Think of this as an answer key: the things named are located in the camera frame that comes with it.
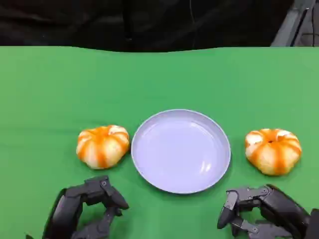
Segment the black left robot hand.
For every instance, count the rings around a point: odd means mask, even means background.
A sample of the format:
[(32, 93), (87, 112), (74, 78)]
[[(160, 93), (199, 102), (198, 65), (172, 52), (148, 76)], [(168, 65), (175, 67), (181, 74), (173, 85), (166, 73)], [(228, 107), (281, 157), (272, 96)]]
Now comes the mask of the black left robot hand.
[[(106, 208), (101, 219), (77, 230), (83, 210), (101, 203)], [(64, 188), (58, 194), (48, 217), (42, 237), (44, 239), (107, 239), (114, 217), (129, 208), (122, 194), (111, 185), (108, 176), (87, 179), (83, 184)]]

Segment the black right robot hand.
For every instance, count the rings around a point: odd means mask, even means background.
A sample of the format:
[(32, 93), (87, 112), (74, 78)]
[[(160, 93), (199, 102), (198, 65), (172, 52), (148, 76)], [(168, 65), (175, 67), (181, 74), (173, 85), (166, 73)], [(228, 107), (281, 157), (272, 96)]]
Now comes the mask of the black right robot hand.
[[(217, 228), (231, 226), (232, 235), (245, 232), (250, 239), (303, 239), (310, 225), (310, 214), (290, 196), (271, 184), (259, 188), (238, 187), (226, 191)], [(260, 210), (264, 220), (250, 223), (241, 212)]]

